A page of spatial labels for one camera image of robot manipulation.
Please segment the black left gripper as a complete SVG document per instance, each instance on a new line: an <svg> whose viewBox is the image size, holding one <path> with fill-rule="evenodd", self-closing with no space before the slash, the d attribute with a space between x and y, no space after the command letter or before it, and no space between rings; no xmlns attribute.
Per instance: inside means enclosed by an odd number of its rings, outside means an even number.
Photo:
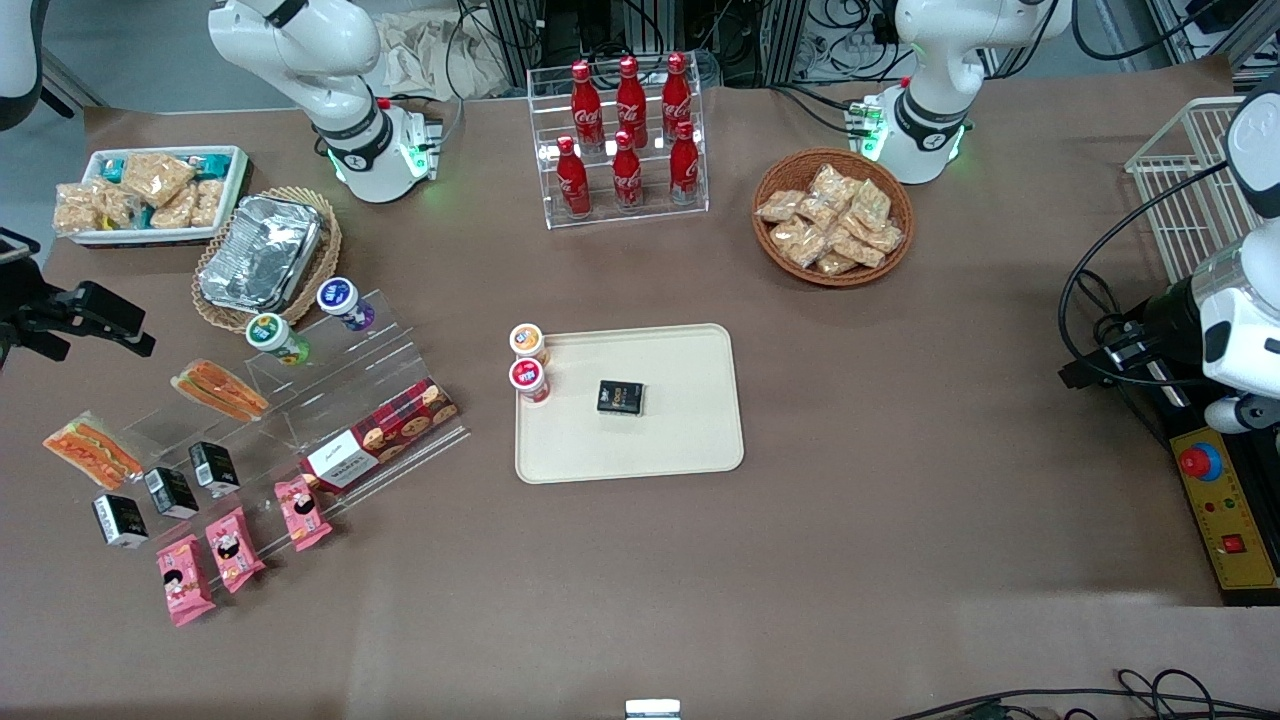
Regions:
<svg viewBox="0 0 1280 720"><path fill-rule="evenodd" d="M1103 350L1116 373L1165 373L1167 363L1199 368L1203 359L1201 311L1185 277L1144 305L1143 320L1103 319ZM1068 389L1110 387L1108 369L1096 357L1076 359L1059 369Z"/></svg>

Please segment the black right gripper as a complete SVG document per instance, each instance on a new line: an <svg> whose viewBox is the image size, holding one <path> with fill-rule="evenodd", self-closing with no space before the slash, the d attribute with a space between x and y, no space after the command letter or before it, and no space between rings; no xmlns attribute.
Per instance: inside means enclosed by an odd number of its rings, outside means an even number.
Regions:
<svg viewBox="0 0 1280 720"><path fill-rule="evenodd" d="M1 269L3 365L17 348L64 361L70 342L55 333L72 327L101 334L140 357L151 357L156 341L142 334L143 322L142 307L99 283L64 290L47 283L36 265Z"/></svg>

